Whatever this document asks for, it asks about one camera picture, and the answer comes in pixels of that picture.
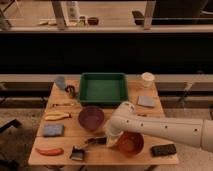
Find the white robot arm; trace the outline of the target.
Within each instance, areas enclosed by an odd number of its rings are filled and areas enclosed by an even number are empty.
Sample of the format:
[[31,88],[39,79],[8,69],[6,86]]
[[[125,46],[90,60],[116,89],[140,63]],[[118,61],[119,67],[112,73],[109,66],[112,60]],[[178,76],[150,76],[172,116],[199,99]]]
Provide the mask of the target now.
[[122,102],[106,123],[106,135],[115,140],[124,131],[142,133],[213,153],[213,120],[167,117],[142,117],[135,106]]

